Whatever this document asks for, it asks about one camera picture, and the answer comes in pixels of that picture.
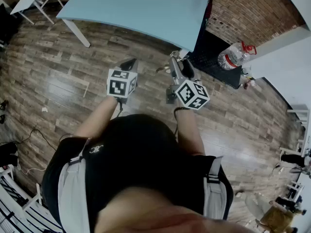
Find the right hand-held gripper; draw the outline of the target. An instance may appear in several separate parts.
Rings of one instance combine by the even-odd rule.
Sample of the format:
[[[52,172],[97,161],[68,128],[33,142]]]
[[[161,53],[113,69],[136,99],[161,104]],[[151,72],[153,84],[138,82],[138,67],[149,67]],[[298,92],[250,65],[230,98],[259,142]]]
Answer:
[[[178,99],[185,108],[199,110],[209,102],[207,89],[200,80],[198,70],[189,59],[181,58],[178,51],[170,54],[164,71],[171,74],[173,79],[173,84],[166,90],[167,104],[173,104]]]

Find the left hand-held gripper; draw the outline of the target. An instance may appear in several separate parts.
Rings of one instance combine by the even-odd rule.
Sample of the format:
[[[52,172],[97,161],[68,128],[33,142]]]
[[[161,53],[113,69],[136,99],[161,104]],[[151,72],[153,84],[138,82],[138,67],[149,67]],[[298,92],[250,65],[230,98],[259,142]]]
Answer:
[[[138,81],[138,59],[126,59],[116,63],[108,72],[107,95],[115,97],[120,103],[127,103]]]

